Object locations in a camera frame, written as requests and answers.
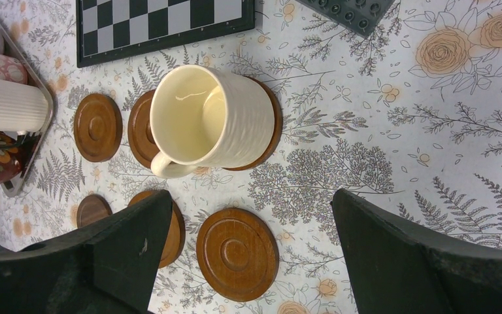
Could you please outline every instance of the chess board border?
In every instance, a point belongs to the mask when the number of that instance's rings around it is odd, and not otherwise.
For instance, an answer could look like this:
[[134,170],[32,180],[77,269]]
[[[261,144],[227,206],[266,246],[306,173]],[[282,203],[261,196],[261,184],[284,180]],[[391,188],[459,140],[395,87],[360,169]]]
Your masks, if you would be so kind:
[[255,28],[255,1],[242,0],[241,18],[191,29],[182,33],[164,36],[157,40],[152,39],[141,44],[133,44],[122,48],[116,48],[87,57],[84,57],[83,51],[84,34],[82,30],[82,16],[83,12],[81,0],[76,0],[76,60],[78,68],[138,56],[140,54],[146,54],[161,49],[173,48],[182,46],[183,44],[196,43],[206,39],[253,29]]

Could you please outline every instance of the table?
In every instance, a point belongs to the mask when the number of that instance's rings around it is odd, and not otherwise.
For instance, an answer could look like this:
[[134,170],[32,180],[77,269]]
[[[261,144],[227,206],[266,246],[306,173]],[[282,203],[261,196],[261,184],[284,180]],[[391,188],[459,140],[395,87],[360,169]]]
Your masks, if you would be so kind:
[[[17,198],[0,188],[0,245],[19,250],[75,228],[77,204],[104,196],[122,210],[167,188],[186,246],[158,271],[154,313],[321,314],[356,311],[329,200],[347,188],[386,210],[465,241],[502,249],[502,0],[396,0],[369,39],[294,0],[257,2],[255,30],[77,69],[68,0],[0,0],[0,16],[56,95],[56,120]],[[284,133],[267,163],[154,177],[126,131],[109,162],[74,144],[87,94],[110,95],[124,125],[135,100],[182,64],[249,75],[279,97]],[[206,284],[195,259],[201,223],[224,207],[261,217],[280,269],[260,299],[240,304]]]

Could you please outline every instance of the white ceramic mug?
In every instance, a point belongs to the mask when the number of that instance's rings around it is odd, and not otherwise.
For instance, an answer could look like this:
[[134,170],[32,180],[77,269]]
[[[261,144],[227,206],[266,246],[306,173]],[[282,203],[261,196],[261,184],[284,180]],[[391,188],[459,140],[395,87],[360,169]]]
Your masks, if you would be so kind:
[[49,103],[39,88],[0,80],[0,131],[16,132],[17,146],[27,132],[43,127],[48,112]]
[[198,167],[242,167],[267,149],[274,109],[253,80],[199,65],[183,65],[157,87],[150,111],[151,133],[160,152],[151,170],[179,178]]

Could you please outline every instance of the black and white checkered board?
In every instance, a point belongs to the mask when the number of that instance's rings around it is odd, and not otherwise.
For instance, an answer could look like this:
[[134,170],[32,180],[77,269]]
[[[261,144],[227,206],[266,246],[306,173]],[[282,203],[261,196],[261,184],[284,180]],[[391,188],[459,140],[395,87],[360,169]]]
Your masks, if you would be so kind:
[[77,0],[78,67],[252,29],[254,0]]

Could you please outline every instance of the wooden coaster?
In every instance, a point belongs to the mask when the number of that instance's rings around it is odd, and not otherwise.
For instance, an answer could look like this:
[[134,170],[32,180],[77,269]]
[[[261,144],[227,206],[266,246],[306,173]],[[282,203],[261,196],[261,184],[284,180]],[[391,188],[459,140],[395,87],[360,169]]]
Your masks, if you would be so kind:
[[74,140],[82,156],[90,162],[111,159],[122,139],[122,117],[111,98],[101,94],[86,96],[74,116]]
[[151,168],[151,161],[159,148],[155,144],[151,126],[149,125],[151,100],[155,90],[143,94],[133,106],[128,120],[128,141],[135,159],[147,168]]
[[92,194],[86,196],[78,206],[76,224],[78,228],[85,227],[111,215],[109,203],[103,197]]
[[197,261],[203,277],[225,298],[255,300],[274,283],[278,247],[268,226],[243,209],[212,214],[197,235]]
[[265,152],[259,157],[259,159],[255,160],[251,164],[248,164],[247,166],[236,167],[236,168],[224,168],[230,171],[243,171],[264,163],[274,153],[274,151],[276,151],[278,143],[280,142],[280,138],[282,137],[282,127],[283,127],[282,120],[284,117],[282,115],[282,107],[280,107],[280,102],[276,98],[276,95],[274,95],[274,92],[268,86],[266,86],[265,83],[260,82],[252,77],[246,77],[246,78],[255,81],[265,90],[265,92],[267,92],[270,101],[272,103],[272,108],[274,109],[274,134],[272,134],[272,139],[270,140],[269,146],[267,147]]
[[[157,191],[144,191],[138,193],[131,199],[128,206],[132,206],[138,201],[141,201],[156,192]],[[172,202],[172,219],[170,220],[170,227],[168,229],[163,254],[161,255],[159,268],[168,266],[178,259],[180,254],[182,254],[185,242],[186,225],[184,224],[184,217],[182,216],[182,212],[180,211],[178,205],[175,202]]]

